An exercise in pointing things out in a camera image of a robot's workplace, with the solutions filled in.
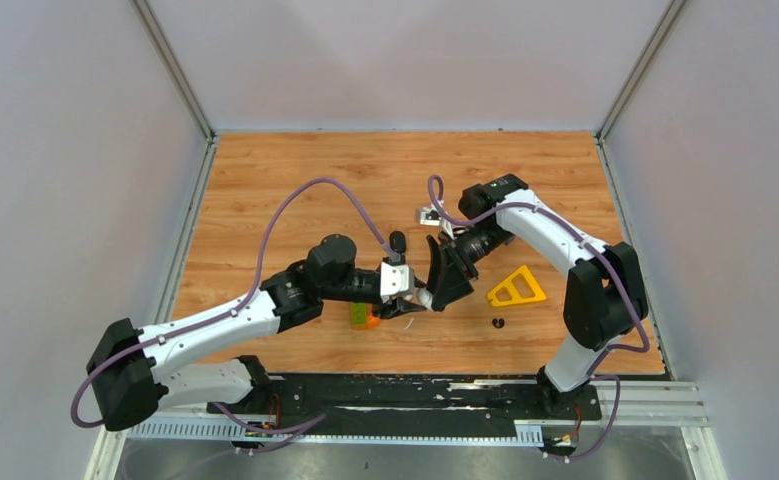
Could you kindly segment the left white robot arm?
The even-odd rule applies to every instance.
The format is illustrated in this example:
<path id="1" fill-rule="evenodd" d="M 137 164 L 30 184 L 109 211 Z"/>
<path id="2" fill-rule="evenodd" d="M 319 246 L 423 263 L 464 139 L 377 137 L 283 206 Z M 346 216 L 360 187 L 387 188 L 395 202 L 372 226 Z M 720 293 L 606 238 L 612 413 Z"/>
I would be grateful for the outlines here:
<path id="1" fill-rule="evenodd" d="M 242 360 L 202 365 L 200 359 L 314 320 L 326 301 L 367 304 L 381 319 L 421 311 L 412 301 L 421 283 L 406 262 L 405 235 L 392 232 L 388 247 L 378 267 L 361 269 L 353 240 L 328 235 L 305 259 L 241 298 L 167 324 L 136 327 L 128 318 L 111 323 L 86 365 L 101 414 L 98 425 L 126 430 L 161 408 L 191 403 L 263 411 L 272 389 L 260 365 Z"/>

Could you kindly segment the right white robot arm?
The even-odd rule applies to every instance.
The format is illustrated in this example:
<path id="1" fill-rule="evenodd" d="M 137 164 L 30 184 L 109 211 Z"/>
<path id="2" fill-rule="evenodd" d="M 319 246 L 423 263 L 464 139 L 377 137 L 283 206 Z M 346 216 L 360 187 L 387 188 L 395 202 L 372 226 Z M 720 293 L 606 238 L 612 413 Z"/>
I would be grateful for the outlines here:
<path id="1" fill-rule="evenodd" d="M 444 183 L 427 181 L 431 206 L 441 233 L 429 238 L 430 267 L 420 302 L 432 311 L 470 295 L 479 276 L 476 264 L 496 248 L 521 240 L 542 255 L 566 280 L 563 319 L 567 334 L 557 353 L 540 370 L 536 403 L 549 417 L 561 417 L 576 403 L 582 388 L 621 339 L 636 331 L 641 343 L 629 351 L 650 348 L 644 319 L 649 314 L 640 261 L 626 242 L 599 240 L 547 206 L 526 182 L 506 174 L 462 192 L 461 217 L 444 207 Z"/>

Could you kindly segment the white earbud charging case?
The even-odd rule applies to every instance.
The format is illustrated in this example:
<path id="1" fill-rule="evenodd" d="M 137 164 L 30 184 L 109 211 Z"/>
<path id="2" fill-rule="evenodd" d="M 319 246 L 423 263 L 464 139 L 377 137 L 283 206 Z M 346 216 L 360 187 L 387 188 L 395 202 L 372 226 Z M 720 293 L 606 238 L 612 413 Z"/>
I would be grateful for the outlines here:
<path id="1" fill-rule="evenodd" d="M 428 311 L 432 311 L 433 294 L 427 288 L 420 288 L 416 291 L 418 303 Z"/>

